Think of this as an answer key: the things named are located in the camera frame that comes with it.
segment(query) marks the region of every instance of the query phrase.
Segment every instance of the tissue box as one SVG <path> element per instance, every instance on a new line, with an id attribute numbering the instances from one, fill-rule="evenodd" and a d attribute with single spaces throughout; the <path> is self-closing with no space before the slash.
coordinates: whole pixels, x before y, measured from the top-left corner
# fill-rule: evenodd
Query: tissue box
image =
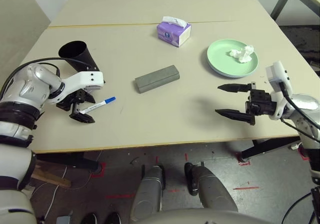
<path id="1" fill-rule="evenodd" d="M 161 22 L 156 27 L 158 38 L 168 42 L 176 47 L 180 47 L 190 36 L 191 24 L 187 24 L 185 28 Z"/>

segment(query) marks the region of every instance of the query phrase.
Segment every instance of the green plate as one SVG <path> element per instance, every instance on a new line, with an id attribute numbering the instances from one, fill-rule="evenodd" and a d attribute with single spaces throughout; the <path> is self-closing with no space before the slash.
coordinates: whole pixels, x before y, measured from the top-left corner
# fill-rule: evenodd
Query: green plate
<path id="1" fill-rule="evenodd" d="M 210 67 L 217 73 L 230 78 L 241 78 L 252 74 L 258 67 L 258 57 L 255 52 L 250 55 L 252 60 L 248 63 L 240 63 L 229 55 L 232 49 L 240 50 L 245 46 L 245 43 L 233 39 L 213 42 L 206 52 Z"/>

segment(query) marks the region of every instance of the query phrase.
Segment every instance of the gray sponge block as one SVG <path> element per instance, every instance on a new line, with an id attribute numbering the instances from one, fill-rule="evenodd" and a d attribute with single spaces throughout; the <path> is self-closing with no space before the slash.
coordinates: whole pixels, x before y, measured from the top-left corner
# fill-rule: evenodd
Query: gray sponge block
<path id="1" fill-rule="evenodd" d="M 135 79 L 140 93 L 147 92 L 164 84 L 170 83 L 180 78 L 179 71 L 174 65 L 158 71 L 148 73 Z"/>

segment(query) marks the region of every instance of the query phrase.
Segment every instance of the black cone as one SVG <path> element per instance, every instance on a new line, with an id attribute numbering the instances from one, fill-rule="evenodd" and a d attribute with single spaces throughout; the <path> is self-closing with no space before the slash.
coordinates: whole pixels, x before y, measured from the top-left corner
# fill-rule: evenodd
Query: black cone
<path id="1" fill-rule="evenodd" d="M 73 58 L 89 64 L 89 66 L 76 61 L 67 60 L 67 62 L 78 72 L 81 71 L 99 71 L 98 66 L 90 55 L 87 44 L 83 41 L 72 41 L 59 49 L 61 58 Z"/>

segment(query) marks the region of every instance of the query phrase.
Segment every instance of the white marker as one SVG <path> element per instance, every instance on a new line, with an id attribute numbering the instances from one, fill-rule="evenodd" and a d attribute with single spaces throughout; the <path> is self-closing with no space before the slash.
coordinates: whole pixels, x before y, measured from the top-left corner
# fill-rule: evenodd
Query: white marker
<path id="1" fill-rule="evenodd" d="M 91 112 L 92 110 L 95 110 L 97 108 L 100 108 L 100 107 L 106 105 L 107 103 L 110 103 L 110 102 L 114 101 L 115 99 L 116 99 L 116 97 L 108 98 L 108 99 L 106 99 L 106 100 L 104 100 L 104 101 L 102 101 L 100 103 L 96 103 L 95 105 L 93 105 L 93 106 L 91 106 L 89 108 L 86 108 L 84 110 L 81 110 L 79 112 L 82 113 L 82 114 L 86 114 L 88 112 Z"/>

